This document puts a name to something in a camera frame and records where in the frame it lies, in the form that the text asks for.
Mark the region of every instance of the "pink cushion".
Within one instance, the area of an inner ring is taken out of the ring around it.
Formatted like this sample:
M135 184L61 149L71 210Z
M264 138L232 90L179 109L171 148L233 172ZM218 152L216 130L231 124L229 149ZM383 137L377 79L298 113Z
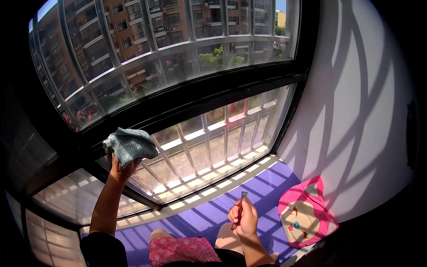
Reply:
M339 227L323 201L320 175L286 190L278 212L289 245L295 248L314 244Z

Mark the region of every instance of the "white wall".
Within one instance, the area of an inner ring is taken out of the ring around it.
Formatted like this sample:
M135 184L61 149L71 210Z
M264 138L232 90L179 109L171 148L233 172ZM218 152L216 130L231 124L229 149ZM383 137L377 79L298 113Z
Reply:
M312 69L278 155L301 181L322 175L339 222L359 216L412 177L411 99L405 61L371 2L323 0Z

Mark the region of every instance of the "leg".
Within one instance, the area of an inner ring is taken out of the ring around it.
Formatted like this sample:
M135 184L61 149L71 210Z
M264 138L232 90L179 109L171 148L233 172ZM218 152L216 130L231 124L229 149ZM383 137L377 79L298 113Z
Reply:
M154 238L172 238L170 234L166 233L163 229L156 229L150 235L150 241Z
M243 254L240 237L237 236L236 230L231 230L232 223L225 223L221 226L215 241L215 248L229 249Z

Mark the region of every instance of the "hand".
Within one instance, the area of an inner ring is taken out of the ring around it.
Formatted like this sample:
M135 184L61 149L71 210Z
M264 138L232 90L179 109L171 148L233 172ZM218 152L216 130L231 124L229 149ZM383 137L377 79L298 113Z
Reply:
M228 212L228 219L237 224L236 234L239 237L251 238L257 236L257 209L247 197L236 201L236 204Z
M140 158L136 158L134 161L129 163L125 168L120 165L114 152L112 153L112 164L110 175L113 176L117 181L126 182L127 179L135 172L138 165L141 163Z

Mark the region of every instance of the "purple mat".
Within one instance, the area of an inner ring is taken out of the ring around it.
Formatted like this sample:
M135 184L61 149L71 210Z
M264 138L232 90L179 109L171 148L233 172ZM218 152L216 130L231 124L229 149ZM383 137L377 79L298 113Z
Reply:
M229 221L229 208L240 198L242 191L247 191L248 198L258 211L257 233L261 243L269 253L280 253L277 261L280 264L299 249L289 246L277 206L280 196L299 183L286 164L277 162L260 175L212 201L162 220L117 230L116 238L125 246L128 265L140 267L151 266L148 243L151 232L158 228L177 238L204 237L214 245L219 228Z

